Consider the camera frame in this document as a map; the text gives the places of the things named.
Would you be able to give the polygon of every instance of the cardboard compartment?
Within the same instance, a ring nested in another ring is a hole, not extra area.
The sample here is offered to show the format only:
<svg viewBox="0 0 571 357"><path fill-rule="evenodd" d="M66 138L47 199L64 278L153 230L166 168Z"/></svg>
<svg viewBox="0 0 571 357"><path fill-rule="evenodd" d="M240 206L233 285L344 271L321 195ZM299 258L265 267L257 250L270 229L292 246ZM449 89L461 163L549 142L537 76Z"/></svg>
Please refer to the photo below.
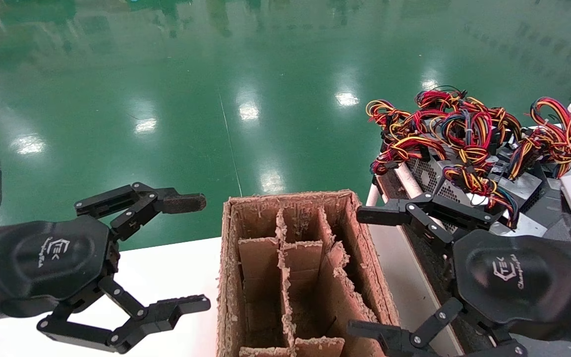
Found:
<svg viewBox="0 0 571 357"><path fill-rule="evenodd" d="M224 205L218 357L382 357L350 319L399 324L351 191Z"/></svg>
<svg viewBox="0 0 571 357"><path fill-rule="evenodd" d="M278 206L235 205L230 208L230 235L236 239L274 237Z"/></svg>
<svg viewBox="0 0 571 357"><path fill-rule="evenodd" d="M295 202L280 209L287 227L286 242L318 241L320 233L319 206L310 201Z"/></svg>
<svg viewBox="0 0 571 357"><path fill-rule="evenodd" d="M244 346L283 347L277 238L241 239L238 246L247 319Z"/></svg>

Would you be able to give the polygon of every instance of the robotic arm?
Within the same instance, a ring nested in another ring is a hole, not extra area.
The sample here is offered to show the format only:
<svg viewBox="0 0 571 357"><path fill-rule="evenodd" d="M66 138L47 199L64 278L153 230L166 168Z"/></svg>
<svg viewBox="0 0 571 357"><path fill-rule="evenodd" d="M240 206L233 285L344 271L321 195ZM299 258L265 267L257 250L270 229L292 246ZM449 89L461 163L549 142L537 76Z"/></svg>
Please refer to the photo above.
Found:
<svg viewBox="0 0 571 357"><path fill-rule="evenodd" d="M390 199L383 207L360 207L356 217L361 223L408 224L424 235L445 257L453 297L415 332L364 321L351 321L347 331L376 339L388 356L408 357L437 356L429 343L458 317L496 344L469 357L526 356L526 348L510 332L571 341L571 242L489 233L499 216L431 194ZM469 233L454 239L431 217Z"/></svg>
<svg viewBox="0 0 571 357"><path fill-rule="evenodd" d="M136 182L75 203L77 218L0 227L0 318L52 311L37 328L49 338L98 350L126 353L145 336L172 330L183 314L210 309L204 295L143 306L114 282L118 242L127 240L158 213L202 210L202 194L152 189ZM120 213L108 226L98 221ZM68 322L102 295L129 314L115 330Z"/></svg>

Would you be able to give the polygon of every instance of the green epoxy floor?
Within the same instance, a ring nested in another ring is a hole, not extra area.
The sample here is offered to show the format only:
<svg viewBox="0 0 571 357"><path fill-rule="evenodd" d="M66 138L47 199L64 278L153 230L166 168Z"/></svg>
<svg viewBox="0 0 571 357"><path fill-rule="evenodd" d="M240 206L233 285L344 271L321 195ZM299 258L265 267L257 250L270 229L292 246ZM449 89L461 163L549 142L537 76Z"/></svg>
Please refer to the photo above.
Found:
<svg viewBox="0 0 571 357"><path fill-rule="evenodd" d="M365 199L365 104L438 84L524 123L569 104L571 0L0 0L0 224L137 180L208 207L125 249L219 236L229 196Z"/></svg>

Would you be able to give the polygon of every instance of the cardboard box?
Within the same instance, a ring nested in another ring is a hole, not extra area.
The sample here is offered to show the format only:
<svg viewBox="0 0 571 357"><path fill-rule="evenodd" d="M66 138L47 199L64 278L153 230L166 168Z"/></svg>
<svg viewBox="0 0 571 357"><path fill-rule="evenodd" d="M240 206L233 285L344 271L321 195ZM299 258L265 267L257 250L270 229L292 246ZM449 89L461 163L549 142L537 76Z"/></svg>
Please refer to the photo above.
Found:
<svg viewBox="0 0 571 357"><path fill-rule="evenodd" d="M231 198L224 204L217 357L382 357L345 332L399 325L349 190Z"/></svg>

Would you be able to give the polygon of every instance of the wire bundle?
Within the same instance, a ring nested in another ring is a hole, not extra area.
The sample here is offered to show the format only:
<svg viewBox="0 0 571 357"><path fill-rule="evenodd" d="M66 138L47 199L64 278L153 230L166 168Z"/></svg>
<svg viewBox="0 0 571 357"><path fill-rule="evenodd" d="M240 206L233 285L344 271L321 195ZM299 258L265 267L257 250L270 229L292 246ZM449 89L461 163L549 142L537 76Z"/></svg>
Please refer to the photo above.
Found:
<svg viewBox="0 0 571 357"><path fill-rule="evenodd" d="M431 138L420 136L428 132L423 120L441 115L441 112L420 111L409 113L394 107L387 100L373 100L365 107L369 121L374 121L383 130L381 153L371 164L374 175L384 175L388 171L387 163L403 163L411 158L422 158L433 149L440 160L446 158L442 145Z"/></svg>
<svg viewBox="0 0 571 357"><path fill-rule="evenodd" d="M541 116L542 108L550 108L561 126L548 123ZM559 179L571 169L571 115L567 109L555 99L541 97L530 106L530 116L539 125L530 135L519 142L510 161L510 179L514 180L522 174L531 162L543 156L542 160L553 162L553 177Z"/></svg>
<svg viewBox="0 0 571 357"><path fill-rule="evenodd" d="M487 108L482 102L473 97L467 97L462 103L462 108L470 112L488 113L490 115L492 125L496 128L496 133L499 134L496 144L501 145L508 139L507 131L512 133L516 141L521 140L521 124L519 124L517 118L506 112L506 109Z"/></svg>
<svg viewBox="0 0 571 357"><path fill-rule="evenodd" d="M371 172L375 175L384 175L388 169L385 164L389 162L403 163L411 158L422 158L421 147L430 147L435 150L440 160L446 160L446 153L440 143L422 136L409 136L392 142L388 145L387 150L380 153L374 163L371 165Z"/></svg>
<svg viewBox="0 0 571 357"><path fill-rule="evenodd" d="M457 111L457 106L466 96L466 91L460 91L453 86L440 86L433 90L421 91L415 96L415 103L420 109L439 109Z"/></svg>
<svg viewBox="0 0 571 357"><path fill-rule="evenodd" d="M507 225L516 226L517 203L496 181L487 178L492 167L487 160L490 145L503 145L508 133L517 140L521 138L518 120L505 109L487 108L479 100L466 97L466 91L451 86L422 91L415 103L419 110L414 113L399 111L386 100L367 104L370 121L383 129L386 145L372 163L372 173L385 174L390 161L402 163L423 158L421 147L433 149L440 160L445 160L442 144L446 144L457 152L462 165L444 168L443 175L464 192L487 197L489 208L504 206L509 212Z"/></svg>
<svg viewBox="0 0 571 357"><path fill-rule="evenodd" d="M487 160L490 157L493 124L489 111L469 113L467 109L451 112L437 122L436 126L442 127L442 136L438 137L457 151L462 161L462 165L444 167L442 174L462 190L487 197L488 208L498 204L505 207L509 213L506 226L514 228L519 220L516 201L496 181L486 177L492 167Z"/></svg>

